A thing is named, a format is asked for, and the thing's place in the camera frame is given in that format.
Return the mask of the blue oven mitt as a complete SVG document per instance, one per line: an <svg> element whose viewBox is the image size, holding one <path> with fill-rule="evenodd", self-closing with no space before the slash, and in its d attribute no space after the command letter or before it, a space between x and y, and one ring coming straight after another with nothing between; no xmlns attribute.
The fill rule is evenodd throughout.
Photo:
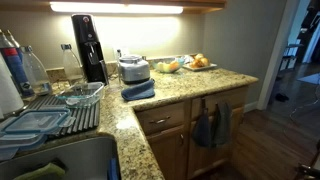
<svg viewBox="0 0 320 180"><path fill-rule="evenodd" d="M192 131L193 140L201 147L208 147L211 143L211 130L209 125L210 123L208 117L208 108L206 107L206 100L202 98L201 115Z"/></svg>
<svg viewBox="0 0 320 180"><path fill-rule="evenodd" d="M155 96L153 79L134 85L121 91L121 96L126 101L140 100Z"/></svg>

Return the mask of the glass fruit bowl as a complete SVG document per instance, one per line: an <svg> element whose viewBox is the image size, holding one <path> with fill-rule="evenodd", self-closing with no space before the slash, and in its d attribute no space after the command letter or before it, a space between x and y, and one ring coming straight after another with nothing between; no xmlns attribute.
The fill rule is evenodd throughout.
<svg viewBox="0 0 320 180"><path fill-rule="evenodd" d="M152 66L162 73L174 73L184 65L182 58L163 58L152 61Z"/></svg>

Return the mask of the silver food processor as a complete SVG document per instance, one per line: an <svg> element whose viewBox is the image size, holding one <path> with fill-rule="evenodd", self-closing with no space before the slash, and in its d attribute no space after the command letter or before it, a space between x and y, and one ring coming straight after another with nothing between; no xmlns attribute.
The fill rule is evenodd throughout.
<svg viewBox="0 0 320 180"><path fill-rule="evenodd" d="M150 78L149 63L140 55L125 55L119 58L119 62L125 84L141 83Z"/></svg>

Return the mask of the wooden cabinet door left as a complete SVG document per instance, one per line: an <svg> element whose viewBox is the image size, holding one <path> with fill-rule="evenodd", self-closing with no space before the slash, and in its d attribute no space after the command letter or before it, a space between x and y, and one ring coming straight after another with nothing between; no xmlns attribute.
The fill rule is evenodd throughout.
<svg viewBox="0 0 320 180"><path fill-rule="evenodd" d="M179 180L184 175L183 125L147 136L165 180Z"/></svg>

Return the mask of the wooden cabinet door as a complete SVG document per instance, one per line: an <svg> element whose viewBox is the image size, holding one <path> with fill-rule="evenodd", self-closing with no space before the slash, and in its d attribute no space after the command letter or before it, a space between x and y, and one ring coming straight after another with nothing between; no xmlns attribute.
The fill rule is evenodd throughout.
<svg viewBox="0 0 320 180"><path fill-rule="evenodd" d="M228 143L215 148L205 148L198 146L193 139L189 140L188 179L204 174L231 159L243 110L243 107L232 110L231 138Z"/></svg>
<svg viewBox="0 0 320 180"><path fill-rule="evenodd" d="M179 180L184 175L183 125L147 136L165 180Z"/></svg>

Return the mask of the grey hanging dish towel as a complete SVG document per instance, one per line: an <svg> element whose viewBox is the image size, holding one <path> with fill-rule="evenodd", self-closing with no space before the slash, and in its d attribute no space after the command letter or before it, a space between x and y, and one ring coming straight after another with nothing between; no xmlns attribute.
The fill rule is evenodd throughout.
<svg viewBox="0 0 320 180"><path fill-rule="evenodd" d="M211 146L218 147L229 142L231 131L232 107L228 101L216 105L214 121L211 126Z"/></svg>

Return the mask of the grey ribbed drying mat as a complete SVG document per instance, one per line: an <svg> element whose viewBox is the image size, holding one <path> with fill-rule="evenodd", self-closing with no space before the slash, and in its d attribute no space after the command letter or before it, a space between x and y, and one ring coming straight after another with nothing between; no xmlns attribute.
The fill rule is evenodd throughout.
<svg viewBox="0 0 320 180"><path fill-rule="evenodd" d="M28 102L27 109L41 109L45 106L62 106L63 103L55 96L37 97L34 101ZM71 116L75 117L74 123L69 127L61 128L55 135L50 135L51 139L79 134L85 131L96 129L99 125L100 102L84 108L70 108Z"/></svg>

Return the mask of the clear plastic bottle right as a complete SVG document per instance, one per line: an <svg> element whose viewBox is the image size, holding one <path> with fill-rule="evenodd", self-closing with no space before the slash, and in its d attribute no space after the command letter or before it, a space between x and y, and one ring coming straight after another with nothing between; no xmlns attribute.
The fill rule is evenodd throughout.
<svg viewBox="0 0 320 180"><path fill-rule="evenodd" d="M67 80L71 85L83 83L82 67L72 51L72 46L70 44L62 44L61 49L63 50L62 59Z"/></svg>

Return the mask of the clear plastic bottle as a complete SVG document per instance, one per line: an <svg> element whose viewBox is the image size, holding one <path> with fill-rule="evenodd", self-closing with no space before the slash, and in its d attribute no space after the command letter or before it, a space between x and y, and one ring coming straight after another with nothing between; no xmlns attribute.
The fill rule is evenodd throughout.
<svg viewBox="0 0 320 180"><path fill-rule="evenodd" d="M67 80L71 85L83 83L82 67L72 51L72 46L70 44L62 44L61 49L63 50L62 59Z"/></svg>
<svg viewBox="0 0 320 180"><path fill-rule="evenodd" d="M46 70L33 53L31 46L21 46L23 69L26 73L30 85L38 96L48 95L52 93L52 87Z"/></svg>

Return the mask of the stainless steel sink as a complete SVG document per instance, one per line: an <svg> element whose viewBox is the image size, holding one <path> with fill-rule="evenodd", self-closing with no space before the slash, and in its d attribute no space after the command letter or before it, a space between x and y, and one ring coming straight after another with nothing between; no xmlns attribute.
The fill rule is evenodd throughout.
<svg viewBox="0 0 320 180"><path fill-rule="evenodd" d="M122 180L117 143L107 136L79 140L4 161L0 164L0 180L13 180L49 163L65 172L62 180Z"/></svg>

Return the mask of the blue-rimmed container lid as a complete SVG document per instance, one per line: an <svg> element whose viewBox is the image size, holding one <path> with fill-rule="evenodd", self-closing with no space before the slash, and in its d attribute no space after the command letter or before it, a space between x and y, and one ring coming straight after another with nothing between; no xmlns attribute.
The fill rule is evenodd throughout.
<svg viewBox="0 0 320 180"><path fill-rule="evenodd" d="M67 108L27 110L1 124L2 134L56 134L70 127L75 117Z"/></svg>

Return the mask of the under-cabinet light strip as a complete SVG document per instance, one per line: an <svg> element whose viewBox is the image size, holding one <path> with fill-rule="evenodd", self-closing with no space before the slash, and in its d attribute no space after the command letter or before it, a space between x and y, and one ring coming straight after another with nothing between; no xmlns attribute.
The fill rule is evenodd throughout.
<svg viewBox="0 0 320 180"><path fill-rule="evenodd" d="M84 2L51 2L55 12L120 13L120 14L181 14L181 6L134 5Z"/></svg>

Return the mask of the green sponge cloth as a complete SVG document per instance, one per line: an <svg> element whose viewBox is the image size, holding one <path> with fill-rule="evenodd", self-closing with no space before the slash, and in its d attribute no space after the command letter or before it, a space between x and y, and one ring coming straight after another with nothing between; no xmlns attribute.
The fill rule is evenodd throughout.
<svg viewBox="0 0 320 180"><path fill-rule="evenodd" d="M62 165L48 163L36 170L18 175L13 180L38 180L39 178L43 178L48 175L54 175L55 177L62 178L65 174L66 168Z"/></svg>

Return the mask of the white paper towel roll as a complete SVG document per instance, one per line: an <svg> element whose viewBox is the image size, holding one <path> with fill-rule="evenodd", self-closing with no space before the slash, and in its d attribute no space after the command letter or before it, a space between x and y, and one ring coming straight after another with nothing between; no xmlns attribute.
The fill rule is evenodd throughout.
<svg viewBox="0 0 320 180"><path fill-rule="evenodd" d="M23 108L24 103L11 78L4 58L0 55L0 112L4 119Z"/></svg>

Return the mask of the blue-labelled bottle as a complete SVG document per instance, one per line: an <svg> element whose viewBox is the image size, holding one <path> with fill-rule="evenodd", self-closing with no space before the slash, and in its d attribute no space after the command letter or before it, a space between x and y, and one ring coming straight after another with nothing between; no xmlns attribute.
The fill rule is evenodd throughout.
<svg viewBox="0 0 320 180"><path fill-rule="evenodd" d="M19 53L16 47L6 38L5 34L1 30L0 51L21 96L23 98L33 96L34 91L23 69Z"/></svg>

